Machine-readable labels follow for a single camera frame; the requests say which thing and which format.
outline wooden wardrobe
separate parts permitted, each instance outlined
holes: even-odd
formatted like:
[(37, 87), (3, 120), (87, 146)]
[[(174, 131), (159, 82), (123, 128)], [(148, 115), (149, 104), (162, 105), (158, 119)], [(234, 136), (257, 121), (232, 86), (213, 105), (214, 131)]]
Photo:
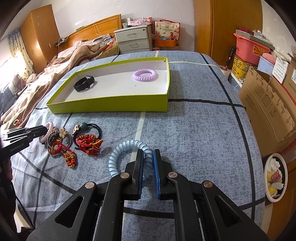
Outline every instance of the wooden wardrobe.
[(195, 51), (224, 66), (236, 45), (235, 29), (262, 31), (261, 0), (193, 0)]
[(59, 53), (58, 47), (54, 46), (60, 36), (52, 6), (47, 5), (31, 11), (20, 27), (20, 34), (33, 62), (33, 69), (39, 74), (47, 62)]

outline purple spiral hair tie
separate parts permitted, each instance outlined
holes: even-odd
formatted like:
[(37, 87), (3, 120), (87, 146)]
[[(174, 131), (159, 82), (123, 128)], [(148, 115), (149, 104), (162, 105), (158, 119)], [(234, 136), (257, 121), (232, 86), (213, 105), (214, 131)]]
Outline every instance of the purple spiral hair tie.
[[(149, 75), (149, 76), (140, 76), (141, 74), (144, 74), (144, 73), (151, 73), (151, 75)], [(149, 81), (149, 80), (153, 80), (156, 77), (156, 75), (157, 74), (156, 74), (155, 70), (152, 70), (152, 69), (139, 69), (136, 72), (134, 72), (133, 78), (135, 80), (138, 80), (138, 81)]]

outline white box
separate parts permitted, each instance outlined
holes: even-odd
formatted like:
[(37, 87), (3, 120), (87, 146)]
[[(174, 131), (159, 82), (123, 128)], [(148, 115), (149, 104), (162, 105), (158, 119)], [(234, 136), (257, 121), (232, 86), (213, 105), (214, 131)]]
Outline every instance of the white box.
[(272, 75), (282, 84), (288, 72), (289, 63), (285, 60), (276, 58), (276, 64), (272, 71)]

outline red handle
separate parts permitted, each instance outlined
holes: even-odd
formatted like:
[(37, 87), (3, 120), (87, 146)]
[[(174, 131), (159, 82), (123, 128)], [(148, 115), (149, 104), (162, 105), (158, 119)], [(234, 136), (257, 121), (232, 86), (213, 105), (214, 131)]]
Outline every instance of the red handle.
[(170, 23), (175, 23), (175, 22), (173, 22), (173, 21), (169, 21), (169, 20), (165, 20), (165, 19), (161, 19), (161, 20), (159, 20), (160, 22), (164, 22), (164, 21), (166, 21), (166, 22), (170, 22)]

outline blue gripper pad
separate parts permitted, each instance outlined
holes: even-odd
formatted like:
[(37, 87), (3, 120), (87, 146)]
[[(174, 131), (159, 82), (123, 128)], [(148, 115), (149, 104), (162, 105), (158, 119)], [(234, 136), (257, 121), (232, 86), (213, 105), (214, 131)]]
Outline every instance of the blue gripper pad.
[(154, 170), (154, 181), (155, 181), (155, 192), (156, 198), (160, 199), (160, 180), (159, 180), (159, 172), (157, 166), (156, 152), (153, 151), (153, 170)]
[(140, 169), (139, 169), (139, 187), (138, 187), (138, 197), (141, 199), (142, 195), (142, 187), (143, 187), (143, 171), (144, 171), (144, 152), (143, 157), (141, 158), (140, 162)]

